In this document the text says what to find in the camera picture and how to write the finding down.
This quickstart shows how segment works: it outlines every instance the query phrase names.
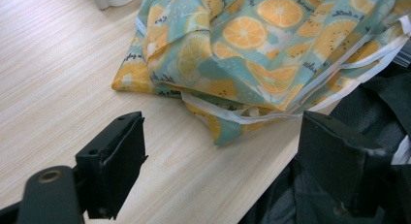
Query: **reusable shopping bag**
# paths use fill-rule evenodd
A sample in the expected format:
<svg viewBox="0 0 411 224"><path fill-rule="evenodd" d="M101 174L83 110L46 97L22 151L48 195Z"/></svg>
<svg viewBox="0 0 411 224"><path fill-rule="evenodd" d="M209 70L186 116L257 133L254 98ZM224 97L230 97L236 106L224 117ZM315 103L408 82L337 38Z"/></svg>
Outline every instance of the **reusable shopping bag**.
<svg viewBox="0 0 411 224"><path fill-rule="evenodd" d="M347 95L410 18L411 0L143 0L111 86L181 98L224 144Z"/></svg>

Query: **wood grain surface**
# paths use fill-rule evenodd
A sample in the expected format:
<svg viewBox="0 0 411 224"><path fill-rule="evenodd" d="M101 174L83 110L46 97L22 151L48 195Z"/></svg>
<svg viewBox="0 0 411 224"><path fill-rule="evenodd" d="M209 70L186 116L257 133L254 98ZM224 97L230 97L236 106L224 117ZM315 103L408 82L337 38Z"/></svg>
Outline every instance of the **wood grain surface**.
<svg viewBox="0 0 411 224"><path fill-rule="evenodd" d="M128 112L149 158L114 223L237 223L295 155L300 119L217 147L181 100L111 90L141 1L0 0L0 208Z"/></svg>

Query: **orange slice print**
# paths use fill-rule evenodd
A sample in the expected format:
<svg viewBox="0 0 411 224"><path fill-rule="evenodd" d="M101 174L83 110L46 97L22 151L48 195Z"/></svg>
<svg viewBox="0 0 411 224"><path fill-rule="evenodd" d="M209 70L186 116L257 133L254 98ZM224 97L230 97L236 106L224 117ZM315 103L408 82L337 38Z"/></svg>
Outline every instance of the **orange slice print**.
<svg viewBox="0 0 411 224"><path fill-rule="evenodd" d="M380 48L380 44L377 41L372 40L366 44L364 44L361 48L359 48L353 55L348 58L347 62L354 63L364 58L370 56L372 53L376 52Z"/></svg>
<svg viewBox="0 0 411 224"><path fill-rule="evenodd" d="M411 0L396 0L392 13L397 15L405 15L411 11Z"/></svg>
<svg viewBox="0 0 411 224"><path fill-rule="evenodd" d="M266 57L269 60L273 60L276 56L278 56L278 54L280 53L280 50L278 50L278 48L275 48L269 52L266 53Z"/></svg>
<svg viewBox="0 0 411 224"><path fill-rule="evenodd" d="M247 62L248 71L266 89L266 91L279 94L286 91L297 74L298 66L284 66L272 71L253 62Z"/></svg>
<svg viewBox="0 0 411 224"><path fill-rule="evenodd" d="M209 36L205 33L192 33L184 38L177 53L177 69L187 80L197 79L197 67L211 56Z"/></svg>
<svg viewBox="0 0 411 224"><path fill-rule="evenodd" d="M220 59L226 59L226 58L230 58L233 56L241 57L241 55L238 52L227 47L222 42L216 42L214 46L212 47L212 49L215 55L217 55Z"/></svg>
<svg viewBox="0 0 411 224"><path fill-rule="evenodd" d="M237 99L237 90L232 80L199 80L194 88L204 93L228 100Z"/></svg>
<svg viewBox="0 0 411 224"><path fill-rule="evenodd" d="M356 25L355 21L346 19L336 20L328 24L315 40L314 53L325 61Z"/></svg>
<svg viewBox="0 0 411 224"><path fill-rule="evenodd" d="M257 7L258 15L272 25L289 28L302 21L302 8L293 0L266 0Z"/></svg>
<svg viewBox="0 0 411 224"><path fill-rule="evenodd" d="M374 8L374 3L369 0L350 0L350 5L357 11L369 13Z"/></svg>
<svg viewBox="0 0 411 224"><path fill-rule="evenodd" d="M238 17L228 22L223 29L223 38L232 47L252 49L261 46L267 39L266 27L252 17Z"/></svg>
<svg viewBox="0 0 411 224"><path fill-rule="evenodd" d="M318 34L324 24L324 20L333 7L333 3L320 5L308 20L297 30L297 34L302 37L313 37Z"/></svg>
<svg viewBox="0 0 411 224"><path fill-rule="evenodd" d="M204 112L200 109L197 109L196 107L194 107L194 106L192 106L188 103L185 103L185 106L195 116L197 116L206 125L208 125L208 127L211 131L212 137L213 137L214 141L216 142L221 136L221 125L220 125L220 122L218 121L218 118L214 115L211 115L207 112Z"/></svg>
<svg viewBox="0 0 411 224"><path fill-rule="evenodd" d="M111 87L115 90L132 90L139 92L152 92L154 85L151 82L145 63L127 62L115 76L116 80Z"/></svg>
<svg viewBox="0 0 411 224"><path fill-rule="evenodd" d="M202 2L209 11L209 19L214 18L223 11L221 0L202 0Z"/></svg>
<svg viewBox="0 0 411 224"><path fill-rule="evenodd" d="M150 8L150 12L147 17L147 29L150 29L155 21L159 18L160 14L164 12L163 6L161 4L156 4Z"/></svg>
<svg viewBox="0 0 411 224"><path fill-rule="evenodd" d="M285 51L287 52L287 55L289 55L292 58L299 58L308 52L311 44L310 43L300 43L293 45L289 48L286 48Z"/></svg>

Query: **black fabric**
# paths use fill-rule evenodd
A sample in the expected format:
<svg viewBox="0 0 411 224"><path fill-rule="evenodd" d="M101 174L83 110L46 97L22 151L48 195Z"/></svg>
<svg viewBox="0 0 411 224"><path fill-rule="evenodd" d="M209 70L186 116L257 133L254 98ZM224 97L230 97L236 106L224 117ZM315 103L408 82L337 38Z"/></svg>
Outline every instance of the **black fabric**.
<svg viewBox="0 0 411 224"><path fill-rule="evenodd" d="M411 73L391 64L343 98L331 116L395 152L411 129ZM373 218L353 217L293 159L239 223L394 223L378 209Z"/></svg>

